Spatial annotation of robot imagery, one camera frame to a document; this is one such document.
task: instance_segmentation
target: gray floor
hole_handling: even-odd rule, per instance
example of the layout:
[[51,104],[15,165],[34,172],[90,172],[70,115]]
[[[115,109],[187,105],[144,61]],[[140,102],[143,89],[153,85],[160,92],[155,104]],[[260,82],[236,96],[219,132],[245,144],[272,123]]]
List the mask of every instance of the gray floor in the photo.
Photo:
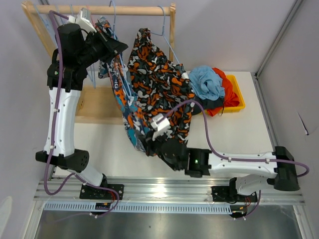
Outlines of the gray floor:
[[103,218],[45,211],[36,239],[301,239],[291,206],[260,206],[246,221],[228,215],[110,213]]

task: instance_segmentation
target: yellow basket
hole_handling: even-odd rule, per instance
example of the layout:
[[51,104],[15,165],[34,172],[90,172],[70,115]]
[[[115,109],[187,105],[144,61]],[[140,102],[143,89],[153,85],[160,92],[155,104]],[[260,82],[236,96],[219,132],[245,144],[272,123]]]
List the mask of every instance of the yellow basket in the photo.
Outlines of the yellow basket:
[[239,112],[246,107],[243,95],[240,92],[236,77],[234,75],[227,75],[226,77],[228,80],[230,80],[231,84],[233,85],[233,92],[235,92],[239,98],[239,105],[236,107],[225,107],[224,113]]

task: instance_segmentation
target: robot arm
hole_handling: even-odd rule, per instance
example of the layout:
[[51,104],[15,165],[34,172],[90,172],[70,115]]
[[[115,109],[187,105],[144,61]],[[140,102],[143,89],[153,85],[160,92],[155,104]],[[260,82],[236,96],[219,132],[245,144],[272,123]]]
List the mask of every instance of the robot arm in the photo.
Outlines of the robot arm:
[[[58,27],[58,37],[63,52],[62,86],[59,91],[60,69],[56,49],[52,55],[52,64],[47,70],[47,85],[50,94],[48,136],[43,151],[37,152],[35,159],[45,163],[48,161],[49,152],[53,147],[51,146],[51,129],[54,127],[54,149],[50,164],[74,172],[95,186],[101,186],[105,176],[90,166],[89,152],[74,147],[76,107],[83,88],[83,81],[87,77],[86,68],[98,60],[111,61],[128,46],[104,33],[100,24],[97,23],[95,28],[89,19],[90,12],[83,8],[76,18],[69,16],[69,23]],[[86,38],[83,37],[83,31],[87,33]],[[59,105],[55,109],[57,94]],[[54,115],[56,115],[56,121],[55,125],[52,125]]]
[[185,175],[197,178],[215,174],[248,174],[230,180],[229,195],[248,196],[266,188],[280,191],[300,189],[295,165],[273,161],[294,160],[284,147],[276,147],[275,152],[229,154],[187,148],[176,139],[161,141],[161,135],[169,128],[169,121],[162,114],[152,119],[150,128],[146,136],[139,137],[147,155],[157,154],[174,171],[184,170]]

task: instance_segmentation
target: cable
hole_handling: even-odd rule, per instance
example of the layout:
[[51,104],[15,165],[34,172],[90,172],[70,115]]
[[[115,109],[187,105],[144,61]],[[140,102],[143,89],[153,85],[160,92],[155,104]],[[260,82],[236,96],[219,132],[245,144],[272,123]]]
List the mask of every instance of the cable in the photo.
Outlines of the cable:
[[111,203],[113,203],[114,201],[115,201],[115,195],[114,195],[114,193],[113,192],[109,192],[110,194],[111,194],[111,196],[112,196],[112,202]]
[[249,202],[249,204],[248,204],[248,205],[246,205],[246,207],[249,207],[249,206],[251,205],[250,198],[249,198],[249,197],[246,197],[246,198],[245,198],[245,201],[246,201],[246,200],[248,200],[248,202]]
[[[60,94],[61,94],[61,86],[62,86],[62,76],[63,76],[63,57],[62,57],[62,46],[61,46],[61,41],[60,41],[60,37],[59,37],[58,26],[57,26],[57,23],[55,21],[54,14],[55,15],[59,15],[60,17],[63,17],[63,18],[66,18],[66,19],[68,19],[68,17],[66,17],[64,15],[61,15],[58,12],[55,12],[55,11],[52,11],[52,10],[49,12],[49,18],[50,18],[51,23],[53,25],[53,30],[54,30],[54,33],[55,33],[55,36],[56,36],[56,43],[58,45],[58,54],[59,54],[59,80],[58,80],[58,87],[57,87],[57,91],[56,91],[55,105],[54,105],[54,108],[58,109],[59,101],[60,101]],[[44,190],[50,196],[53,196],[53,195],[57,194],[58,192],[60,192],[62,187],[66,183],[66,181],[71,176],[74,175],[74,174],[68,175],[64,179],[64,181],[62,182],[60,187],[55,192],[50,192],[49,191],[48,185],[47,185],[47,178],[48,178],[49,166],[50,166],[50,162],[51,162],[52,155],[53,155],[53,150],[54,150],[56,117],[57,117],[57,110],[53,112],[53,119],[52,119],[52,126],[51,126],[51,147],[50,147],[48,160],[46,162],[46,166],[45,166],[45,170],[44,170]]]
[[[58,34],[58,26],[57,26],[57,23],[55,21],[55,18],[54,18],[54,14],[56,15],[60,15],[59,13],[55,12],[55,11],[50,11],[49,12],[49,18],[52,22],[52,25],[53,25],[53,30],[55,32],[55,35],[56,35],[56,42],[57,42],[57,45],[58,45],[58,54],[59,54],[59,79],[58,79],[58,87],[57,87],[57,93],[56,93],[56,97],[55,97],[55,105],[54,105],[54,108],[55,109],[58,109],[59,107],[59,101],[60,101],[60,93],[61,93],[61,86],[62,86],[62,75],[63,75],[63,57],[62,57],[62,46],[61,46],[61,41],[60,41],[60,37],[59,37],[59,34]],[[54,139],[55,139],[55,127],[56,127],[56,117],[57,117],[57,112],[58,111],[54,111],[53,113],[53,119],[52,119],[52,126],[51,126],[51,147],[50,147],[50,152],[49,152],[49,156],[48,156],[48,160],[46,162],[46,166],[45,166],[45,170],[44,170],[44,190],[45,192],[50,195],[50,196],[53,196],[57,193],[59,193],[62,189],[62,187],[65,185],[66,181],[72,177],[73,175],[75,175],[74,173],[71,173],[69,174],[64,180],[63,182],[61,183],[61,185],[59,186],[59,188],[54,191],[54,192],[50,192],[49,189],[48,189],[48,185],[47,185],[47,178],[48,178],[48,171],[49,171],[49,166],[50,166],[50,162],[51,162],[51,159],[52,159],[52,155],[53,155],[53,151],[54,151]],[[118,194],[118,192],[116,192],[115,190],[113,189],[110,189],[110,188],[104,188],[104,187],[98,187],[98,186],[94,186],[90,183],[87,183],[85,180],[83,180],[81,177],[79,177],[78,175],[75,175],[75,177],[80,180],[81,182],[83,182],[84,184],[90,186],[90,187],[93,187],[93,188],[96,188],[96,189],[100,189],[100,190],[106,190],[106,191],[110,191],[112,193],[114,193],[116,195],[116,198],[117,198],[117,201],[115,203],[115,205],[113,207],[111,207],[108,211],[106,211],[105,213],[101,214],[101,215],[95,215],[94,217],[95,218],[100,218],[100,217],[103,217],[107,214],[109,214],[112,210],[114,210],[114,208],[118,205],[119,203],[119,200],[120,200],[120,195]],[[75,214],[75,215],[72,215],[72,216],[69,216],[69,217],[66,217],[66,218],[63,218],[61,220],[58,220],[56,222],[59,222],[59,221],[62,221],[62,220],[65,220],[65,219],[68,219],[70,217],[74,217],[74,216],[78,216],[78,215],[87,215],[87,213],[79,213],[79,214]]]
[[214,195],[217,196],[218,198],[220,198],[221,200],[223,200],[225,203],[229,203],[229,204],[236,204],[237,203],[237,201],[229,202],[226,199],[224,199],[223,197],[219,196],[218,194],[214,194]]
[[258,206],[260,204],[260,200],[261,200],[261,190],[259,190],[258,201],[257,201],[256,206],[254,207],[253,210],[251,210],[249,213],[247,213],[246,216],[242,217],[244,220],[246,219],[246,217],[248,217],[249,215],[252,215],[256,211],[256,209],[258,208]]
[[57,12],[60,13],[58,5],[55,5],[55,7],[56,7]]
[[113,207],[111,207],[108,211],[104,212],[103,214],[100,215],[96,215],[95,218],[101,218],[106,216],[107,214],[109,214],[112,210],[114,210],[116,208],[116,206],[118,205],[119,201],[120,201],[120,195],[118,194],[117,191],[111,189],[111,188],[103,188],[103,187],[98,187],[98,186],[94,186],[93,184],[87,183],[85,180],[83,180],[80,176],[75,175],[75,177],[80,180],[82,183],[85,183],[86,185],[96,188],[96,189],[100,189],[100,190],[106,190],[106,191],[110,191],[112,193],[114,193],[116,195],[116,203]]
[[87,35],[89,34],[87,30],[81,28],[81,31],[84,31]]
[[[228,157],[224,156],[224,155],[221,155],[219,154],[214,148],[213,146],[211,145],[211,142],[210,142],[210,139],[209,139],[209,134],[208,134],[208,126],[207,126],[207,116],[205,114],[205,111],[204,111],[204,108],[203,106],[198,103],[197,101],[194,101],[194,100],[186,100],[186,101],[183,101],[182,103],[179,103],[177,106],[175,106],[173,109],[171,109],[165,116],[164,118],[161,120],[163,121],[165,118],[167,118],[168,116],[170,116],[173,112],[175,112],[178,108],[180,108],[181,106],[185,105],[185,104],[189,104],[189,103],[194,103],[196,105],[198,105],[198,107],[200,108],[200,110],[203,112],[203,116],[204,116],[204,124],[205,124],[205,134],[206,134],[206,139],[207,139],[207,143],[208,143],[208,146],[210,148],[210,150],[218,157],[220,157],[221,159],[226,159],[228,160]],[[255,162],[266,162],[266,159],[259,159],[259,158],[256,158],[256,159],[253,159],[253,158],[232,158],[231,159],[232,161],[237,161],[237,162],[252,162],[252,163],[255,163]],[[305,168],[305,172],[300,174],[300,175],[297,175],[297,177],[303,177],[305,175],[307,175],[309,173],[309,167],[303,163],[300,163],[300,162],[295,162],[295,161],[289,161],[289,160],[284,160],[284,159],[269,159],[269,162],[276,162],[276,163],[288,163],[288,164],[294,164],[294,165],[297,165],[297,166],[301,166],[303,168]]]

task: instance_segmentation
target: garment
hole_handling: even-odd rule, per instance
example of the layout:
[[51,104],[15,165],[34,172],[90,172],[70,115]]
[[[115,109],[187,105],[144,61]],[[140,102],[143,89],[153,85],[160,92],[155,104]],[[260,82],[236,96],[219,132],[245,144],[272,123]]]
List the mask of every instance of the garment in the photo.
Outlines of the garment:
[[[101,17],[97,24],[102,27],[105,33],[113,37],[110,24],[104,17]],[[150,129],[147,127],[141,108],[137,105],[138,96],[132,90],[130,78],[127,81],[128,86],[124,86],[123,84],[125,81],[124,74],[126,74],[125,67],[123,71],[119,56],[116,56],[110,63],[100,62],[99,78],[110,77],[114,97],[123,115],[126,133],[134,148],[145,152],[142,142],[136,134],[145,135]]]
[[195,95],[202,100],[217,100],[225,96],[222,79],[209,66],[199,66],[189,73],[190,84]]
[[[195,96],[194,98],[195,101],[199,102],[201,106],[203,106],[204,110],[208,110],[208,109],[214,109],[217,107],[223,107],[224,105],[224,98],[223,97],[219,97],[217,100],[215,101],[211,101],[211,100],[202,100],[201,98]],[[193,112],[191,113],[193,116],[197,115],[199,113],[202,113],[201,109],[198,107],[198,105],[194,106]]]
[[[240,104],[239,98],[235,92],[233,92],[233,85],[230,80],[227,79],[225,73],[218,68],[213,68],[214,72],[218,74],[222,79],[222,87],[225,88],[225,98],[224,98],[224,107],[235,107]],[[216,115],[223,107],[218,107],[213,110],[207,110],[207,113],[210,116]]]
[[[138,106],[146,121],[159,113],[165,115],[177,104],[195,96],[183,65],[168,60],[152,43],[148,28],[138,31],[128,68],[133,90],[138,95]],[[184,105],[168,117],[170,128],[166,139],[176,138],[187,143],[193,105]]]

